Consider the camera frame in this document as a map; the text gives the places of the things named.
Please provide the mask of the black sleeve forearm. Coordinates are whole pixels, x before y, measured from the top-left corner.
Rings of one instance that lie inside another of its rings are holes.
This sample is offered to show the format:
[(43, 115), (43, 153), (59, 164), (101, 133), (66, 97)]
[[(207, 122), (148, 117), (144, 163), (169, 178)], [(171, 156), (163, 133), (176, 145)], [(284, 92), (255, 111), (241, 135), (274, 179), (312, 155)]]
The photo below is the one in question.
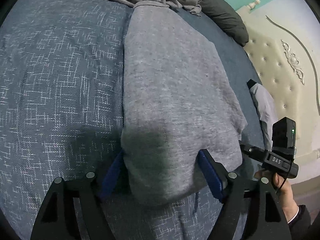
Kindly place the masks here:
[(307, 207), (305, 205), (299, 205), (297, 215), (289, 222), (291, 239), (303, 239), (310, 226), (311, 217)]

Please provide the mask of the person's right hand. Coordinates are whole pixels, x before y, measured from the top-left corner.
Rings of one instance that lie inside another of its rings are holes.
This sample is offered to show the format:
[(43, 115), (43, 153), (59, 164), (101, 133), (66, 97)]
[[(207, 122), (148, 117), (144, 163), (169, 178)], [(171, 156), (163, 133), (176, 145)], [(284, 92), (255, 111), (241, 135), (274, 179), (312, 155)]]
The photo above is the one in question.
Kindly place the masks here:
[(299, 207), (293, 198), (293, 191), (291, 184), (277, 173), (272, 174), (267, 170), (261, 170), (255, 173), (254, 178), (260, 179), (266, 177), (272, 180), (274, 186), (278, 190), (279, 202), (281, 204), (283, 213), (287, 222), (291, 222), (298, 214)]

